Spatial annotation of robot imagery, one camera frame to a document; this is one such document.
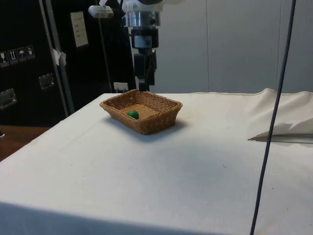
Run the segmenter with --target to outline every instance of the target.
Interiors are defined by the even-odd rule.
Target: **white paper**
[[[84,13],[82,11],[70,14],[76,47],[88,45],[87,32],[85,27]]]
[[[54,62],[59,66],[59,60],[61,58],[61,60],[63,60],[63,64],[64,66],[67,64],[66,58],[67,55],[64,52],[59,52],[56,49],[53,49],[53,58],[54,58]]]

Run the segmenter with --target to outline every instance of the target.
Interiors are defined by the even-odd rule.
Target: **white cloth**
[[[250,125],[249,139],[268,136],[276,92],[265,89],[255,94],[246,107]],[[313,93],[282,94],[278,107],[274,135],[313,136]]]
[[[104,94],[0,163],[0,234],[248,234],[265,144],[238,94],[163,94],[173,128],[143,136]],[[271,146],[257,234],[313,234],[311,145]]]

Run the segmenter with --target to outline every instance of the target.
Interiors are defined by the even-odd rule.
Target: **basket rim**
[[[161,96],[161,95],[158,95],[158,94],[149,92],[149,91],[144,91],[145,93],[147,93],[147,94],[149,94],[149,95],[161,97],[161,98],[167,99],[167,100],[169,100],[169,101],[172,101],[172,102],[175,103],[175,106],[172,107],[172,108],[170,108],[170,109],[168,109],[167,111],[165,111],[165,112],[163,112],[163,113],[157,113],[157,114],[154,114],[154,115],[152,115],[152,116],[150,116],[150,117],[147,117],[147,118],[145,118],[145,119],[140,120],[140,119],[135,119],[135,118],[133,118],[133,117],[131,117],[131,116],[128,116],[128,115],[126,115],[125,113],[121,112],[119,109],[116,109],[116,108],[114,108],[114,107],[112,107],[112,106],[109,106],[109,105],[105,104],[105,102],[107,102],[107,101],[109,101],[109,100],[112,100],[112,99],[115,99],[115,98],[117,98],[117,97],[119,97],[119,96],[122,96],[122,95],[124,95],[124,94],[126,94],[126,93],[134,93],[134,92],[137,92],[137,91],[139,92],[139,90],[134,89],[134,90],[130,90],[130,91],[128,91],[128,92],[125,92],[125,93],[122,93],[122,94],[113,96],[113,97],[111,97],[111,98],[108,98],[108,99],[102,101],[102,102],[100,103],[100,106],[101,106],[102,108],[107,108],[107,109],[110,109],[110,110],[119,112],[120,114],[122,114],[123,116],[129,118],[130,120],[132,120],[132,121],[135,122],[135,123],[140,123],[140,122],[143,122],[143,121],[148,121],[148,120],[150,120],[150,119],[152,119],[152,118],[155,118],[155,117],[157,117],[157,116],[162,116],[162,115],[164,115],[164,114],[166,114],[166,113],[168,113],[168,112],[170,112],[170,111],[172,111],[172,110],[181,109],[182,106],[183,106],[183,104],[182,104],[181,102],[179,102],[179,101],[172,100],[172,99],[166,98],[166,97],[164,97],[164,96]]]

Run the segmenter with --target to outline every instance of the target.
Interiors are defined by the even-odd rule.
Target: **wooden table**
[[[47,127],[1,126],[0,162],[47,131]]]

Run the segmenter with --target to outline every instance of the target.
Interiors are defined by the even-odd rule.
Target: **green ball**
[[[131,116],[135,119],[139,119],[139,113],[136,110],[130,110],[127,112],[128,116]]]

